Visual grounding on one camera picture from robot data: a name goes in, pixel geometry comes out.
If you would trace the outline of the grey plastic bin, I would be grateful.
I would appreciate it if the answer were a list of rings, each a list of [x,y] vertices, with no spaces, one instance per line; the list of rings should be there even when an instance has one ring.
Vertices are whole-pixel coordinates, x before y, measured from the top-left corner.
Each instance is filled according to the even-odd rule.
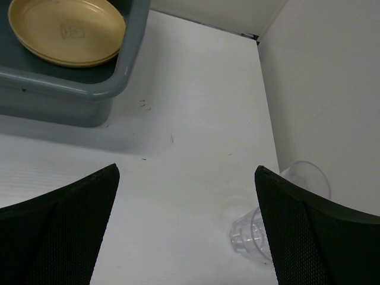
[[[93,128],[109,117],[112,100],[128,84],[150,1],[113,1],[127,19],[121,54],[98,67],[58,67],[32,55],[8,23],[10,1],[1,1],[1,114]]]

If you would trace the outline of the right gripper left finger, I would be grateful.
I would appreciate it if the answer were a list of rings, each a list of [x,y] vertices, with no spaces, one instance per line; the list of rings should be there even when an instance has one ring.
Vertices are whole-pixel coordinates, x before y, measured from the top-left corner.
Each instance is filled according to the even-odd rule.
[[[1,208],[1,284],[89,284],[119,179],[111,164]]]

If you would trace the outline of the clear plastic cup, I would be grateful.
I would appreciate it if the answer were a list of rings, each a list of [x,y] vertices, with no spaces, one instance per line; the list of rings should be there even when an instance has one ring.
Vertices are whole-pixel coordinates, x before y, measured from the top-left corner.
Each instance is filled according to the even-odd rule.
[[[311,162],[297,161],[282,171],[280,176],[320,197],[331,199],[327,177]],[[233,222],[229,239],[232,249],[246,259],[261,264],[273,262],[259,207]]]

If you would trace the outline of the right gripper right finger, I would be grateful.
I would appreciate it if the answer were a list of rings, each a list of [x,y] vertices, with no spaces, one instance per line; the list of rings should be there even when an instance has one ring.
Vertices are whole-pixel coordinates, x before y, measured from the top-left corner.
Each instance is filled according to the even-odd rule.
[[[255,188],[279,284],[379,284],[379,216],[313,194],[264,166]]]

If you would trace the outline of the tan plate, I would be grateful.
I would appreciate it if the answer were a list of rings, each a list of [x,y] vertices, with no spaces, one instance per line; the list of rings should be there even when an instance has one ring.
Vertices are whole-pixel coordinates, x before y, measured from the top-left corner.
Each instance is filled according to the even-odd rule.
[[[38,52],[36,49],[33,49],[31,46],[29,46],[26,42],[21,40],[20,38],[17,38],[17,40],[20,42],[20,44],[26,48],[29,52],[31,52],[33,55],[36,55],[38,58],[58,65],[60,67],[68,67],[68,68],[89,68],[89,67],[96,67],[101,64],[104,64],[106,62],[109,62],[111,59],[116,57],[119,54],[120,50],[117,50],[116,52],[112,53],[109,56],[106,56],[104,58],[92,60],[92,61],[80,61],[79,59],[72,59],[72,60],[63,60],[58,58],[53,58],[51,56],[47,56],[41,52]]]
[[[63,60],[109,56],[120,50],[126,30],[109,1],[11,1],[8,22],[16,38]]]

